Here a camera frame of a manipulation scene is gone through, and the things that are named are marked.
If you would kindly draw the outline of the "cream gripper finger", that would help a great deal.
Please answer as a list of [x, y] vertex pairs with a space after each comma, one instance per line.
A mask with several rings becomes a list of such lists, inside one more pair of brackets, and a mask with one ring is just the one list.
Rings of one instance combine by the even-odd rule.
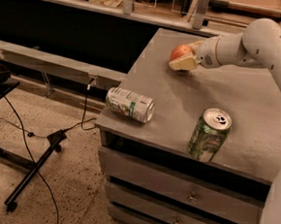
[[189, 71], [196, 70], [199, 65], [199, 60], [196, 55], [187, 53], [179, 56], [169, 62], [169, 66], [175, 71]]
[[195, 43], [190, 43], [188, 47], [192, 49], [193, 52], [197, 50], [197, 48], [203, 43], [203, 40], [196, 41]]

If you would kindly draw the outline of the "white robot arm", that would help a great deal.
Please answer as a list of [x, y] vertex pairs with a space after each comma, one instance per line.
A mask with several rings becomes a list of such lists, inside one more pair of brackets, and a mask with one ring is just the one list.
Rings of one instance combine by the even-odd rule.
[[[281, 27], [261, 18], [248, 24], [244, 32], [178, 46], [169, 59], [174, 71], [224, 65], [265, 68], [281, 93]], [[281, 169], [269, 188], [259, 224], [281, 224]]]

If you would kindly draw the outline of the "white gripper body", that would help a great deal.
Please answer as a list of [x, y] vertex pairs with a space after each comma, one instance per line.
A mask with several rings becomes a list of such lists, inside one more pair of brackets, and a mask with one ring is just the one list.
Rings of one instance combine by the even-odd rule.
[[219, 68], [221, 66], [216, 51], [218, 41], [218, 36], [203, 40], [196, 49], [198, 60], [206, 69]]

